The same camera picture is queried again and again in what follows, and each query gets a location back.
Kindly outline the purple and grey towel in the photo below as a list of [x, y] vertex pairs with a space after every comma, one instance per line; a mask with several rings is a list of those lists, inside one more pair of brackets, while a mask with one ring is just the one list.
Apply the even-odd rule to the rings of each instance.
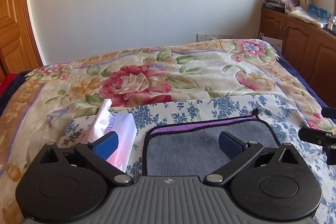
[[143, 143], [142, 174], [204, 179], [242, 153], [248, 141], [265, 148], [279, 147], [271, 126], [258, 114], [254, 109], [247, 116], [150, 129]]

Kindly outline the blue floral white sheet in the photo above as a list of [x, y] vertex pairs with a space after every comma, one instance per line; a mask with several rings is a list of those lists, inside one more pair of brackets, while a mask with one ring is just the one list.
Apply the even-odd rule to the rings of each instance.
[[138, 178], [142, 173], [143, 141], [152, 127], [243, 117], [250, 115], [253, 109], [259, 109], [259, 117], [271, 126], [277, 140], [294, 144], [321, 184], [322, 204], [317, 211], [316, 221], [335, 223], [335, 168], [326, 164], [322, 148], [299, 140], [299, 127], [308, 122], [304, 120], [295, 103], [284, 96], [252, 94], [112, 108], [113, 116], [121, 113], [133, 114], [137, 128], [129, 158], [126, 162], [115, 162], [128, 175]]

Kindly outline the white tissue pack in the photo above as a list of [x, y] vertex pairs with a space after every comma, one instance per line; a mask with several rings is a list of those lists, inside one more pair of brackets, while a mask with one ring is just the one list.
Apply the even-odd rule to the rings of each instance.
[[109, 164], [125, 172], [137, 129], [132, 114], [112, 114], [109, 111], [111, 106], [112, 100], [103, 100], [84, 140], [93, 143], [112, 134], [108, 140], [96, 145], [93, 151]]

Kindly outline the wooden cabinet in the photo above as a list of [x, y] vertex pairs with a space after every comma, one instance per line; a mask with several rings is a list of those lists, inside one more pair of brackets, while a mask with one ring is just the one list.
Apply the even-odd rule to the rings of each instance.
[[284, 13], [261, 9], [260, 36], [282, 41], [285, 60], [319, 98], [335, 106], [335, 36]]

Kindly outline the wooden door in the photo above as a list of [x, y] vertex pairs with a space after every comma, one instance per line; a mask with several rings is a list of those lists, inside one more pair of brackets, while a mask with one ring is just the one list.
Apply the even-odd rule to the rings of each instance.
[[42, 65], [27, 0], [1, 0], [1, 80]]

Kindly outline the large floral beige blanket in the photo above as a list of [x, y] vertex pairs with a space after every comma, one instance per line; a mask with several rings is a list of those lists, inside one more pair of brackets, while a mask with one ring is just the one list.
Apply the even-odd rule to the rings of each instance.
[[284, 96], [306, 120], [325, 105], [267, 42], [224, 39], [127, 49], [18, 74], [1, 95], [1, 223], [20, 223], [15, 188], [41, 147], [69, 147], [75, 118], [112, 108], [252, 94]]

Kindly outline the clutter on cabinet top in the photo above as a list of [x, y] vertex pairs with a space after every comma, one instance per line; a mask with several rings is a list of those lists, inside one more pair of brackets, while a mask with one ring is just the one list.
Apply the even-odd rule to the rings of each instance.
[[305, 23], [316, 25], [335, 36], [335, 16], [312, 4], [308, 4], [307, 8], [304, 9], [300, 6], [300, 3], [300, 0], [265, 0], [263, 7], [292, 16]]

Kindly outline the white wall socket strip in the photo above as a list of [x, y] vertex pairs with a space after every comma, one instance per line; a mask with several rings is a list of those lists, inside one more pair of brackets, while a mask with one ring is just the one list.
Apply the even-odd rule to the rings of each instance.
[[232, 39], [233, 35], [227, 34], [197, 34], [197, 42], [220, 40], [220, 39]]

